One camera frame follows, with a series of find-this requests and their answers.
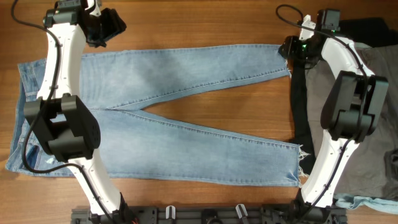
light blue fabric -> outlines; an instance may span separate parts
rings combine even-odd
[[[398,215],[398,202],[392,200],[354,196],[351,194],[335,194],[334,198],[337,199],[336,205],[341,208],[355,209],[359,206],[366,205],[369,208],[375,209],[380,212],[387,212]]]
[[[84,55],[80,98],[99,122],[99,149],[110,176],[298,186],[298,145],[165,119],[141,110],[162,101],[289,75],[278,47],[226,45]],[[45,60],[20,64],[19,71],[21,95],[6,168],[32,175],[21,161],[29,127],[23,107],[25,101],[36,99]],[[43,152],[34,136],[29,139],[27,155],[36,169],[60,164]],[[68,169],[44,174],[71,175]]]

jeans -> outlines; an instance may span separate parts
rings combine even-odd
[[[84,55],[80,98],[99,122],[99,150],[109,175],[298,186],[301,154],[296,144],[174,121],[141,110],[192,94],[290,75],[278,47],[226,45]],[[6,169],[29,175],[72,176],[68,169],[32,174],[22,165],[22,142],[29,128],[23,107],[25,101],[36,100],[45,63],[38,60],[19,65],[21,93]],[[44,153],[34,135],[29,139],[27,158],[36,169],[61,164]]]

denim pants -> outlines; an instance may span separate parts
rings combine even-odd
[[[101,129],[100,154],[111,177],[195,180],[228,185],[298,186],[300,148],[165,119],[141,109],[180,97],[290,75],[278,45],[225,45],[194,49],[125,50],[86,54],[80,98]],[[45,60],[19,65],[21,93],[6,169],[29,175],[72,176],[68,169],[32,174],[22,165],[29,128],[26,101],[36,100]],[[32,135],[32,167],[60,165]]]

wooden table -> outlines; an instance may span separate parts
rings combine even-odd
[[[88,201],[74,178],[29,177],[8,172],[19,94],[17,63],[46,57],[47,38],[37,29],[12,21],[11,0],[0,3],[0,223],[69,223],[72,208]],[[22,0],[18,18],[41,23],[52,0]],[[277,5],[298,6],[313,17],[326,7],[341,9],[342,19],[384,17],[398,28],[398,1],[104,1],[117,9],[127,30],[104,52],[125,49],[166,49],[226,44],[281,44],[299,30],[279,21]],[[298,17],[285,13],[289,19]],[[146,111],[193,124],[288,141],[294,135],[289,105],[289,77],[159,103]],[[232,187],[200,182],[113,179],[129,205],[216,206],[288,203],[293,187]],[[349,211],[350,223],[398,223],[398,216],[368,208]]]

brown tabletop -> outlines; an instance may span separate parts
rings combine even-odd
[[[42,31],[19,25],[10,17],[11,0],[0,3],[0,223],[69,223],[72,208],[88,207],[74,178],[41,178],[5,170],[19,94],[17,63],[44,58],[47,38]],[[41,23],[52,0],[21,0],[18,18]],[[107,48],[126,49],[206,47],[226,44],[281,44],[299,30],[278,20],[282,3],[299,7],[313,18],[326,7],[341,10],[342,19],[383,17],[398,28],[398,1],[103,1],[115,8],[127,30]],[[297,20],[294,13],[285,13]],[[288,141],[294,135],[289,103],[290,78],[212,91],[159,103],[146,111],[166,118],[212,128]],[[232,187],[189,181],[113,179],[129,205],[217,206],[288,203],[293,187]],[[369,208],[349,211],[350,223],[398,223],[398,216]]]

